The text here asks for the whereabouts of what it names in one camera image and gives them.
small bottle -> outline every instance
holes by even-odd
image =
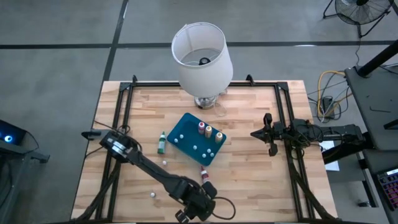
[[[205,170],[205,168],[203,168],[203,166],[200,166],[200,174],[201,174],[201,181],[203,184],[210,181],[209,175],[207,174],[207,171]]]
[[[166,135],[164,132],[162,132],[162,134],[160,135],[160,138],[159,138],[159,147],[157,148],[158,154],[164,154],[165,143],[166,143]]]
[[[206,130],[205,130],[205,137],[206,138],[210,138],[211,137],[211,131],[213,130],[213,128],[211,128],[211,126],[207,126]]]
[[[200,121],[198,124],[198,132],[199,132],[199,134],[205,133],[205,123],[202,121]]]
[[[216,142],[219,143],[223,140],[223,133],[217,133],[216,134]]]

green bottle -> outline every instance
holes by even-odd
[[[160,139],[159,139],[159,147],[157,148],[158,154],[164,154],[165,143],[166,143],[166,135],[164,132],[162,132],[162,134],[160,135]]]

lamp base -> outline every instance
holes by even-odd
[[[193,100],[200,109],[208,110],[213,108],[214,105],[216,104],[217,96],[206,97],[206,98],[194,97]]]

blue light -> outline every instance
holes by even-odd
[[[11,142],[12,141],[12,137],[11,136],[6,136],[4,137],[5,142]]]

table lamp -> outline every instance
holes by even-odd
[[[207,22],[185,25],[173,38],[172,53],[181,87],[199,108],[212,108],[233,76],[223,31]]]

